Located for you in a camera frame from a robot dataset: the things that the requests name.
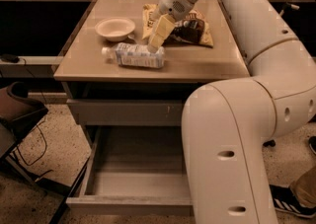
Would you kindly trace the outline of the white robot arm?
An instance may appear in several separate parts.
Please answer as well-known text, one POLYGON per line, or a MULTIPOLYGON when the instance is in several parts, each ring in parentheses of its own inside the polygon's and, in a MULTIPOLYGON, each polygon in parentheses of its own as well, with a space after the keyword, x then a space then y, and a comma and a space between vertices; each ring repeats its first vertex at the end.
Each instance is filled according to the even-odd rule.
MULTIPOLYGON (((163 15, 182 20, 197 0, 160 0, 149 46, 166 38, 163 15)), ((182 140, 197 224, 277 224, 262 156, 265 141, 315 114, 316 65, 267 0, 222 0, 249 77, 205 84, 187 99, 182 140)))

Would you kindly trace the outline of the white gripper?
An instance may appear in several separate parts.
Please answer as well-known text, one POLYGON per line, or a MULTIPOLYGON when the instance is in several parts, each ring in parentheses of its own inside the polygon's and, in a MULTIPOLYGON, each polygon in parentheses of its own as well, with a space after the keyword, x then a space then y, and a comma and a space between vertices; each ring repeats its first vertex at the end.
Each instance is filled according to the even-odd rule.
POLYGON ((183 20, 194 4, 189 0, 160 0, 152 14, 155 22, 147 48, 155 53, 175 27, 175 21, 183 20))

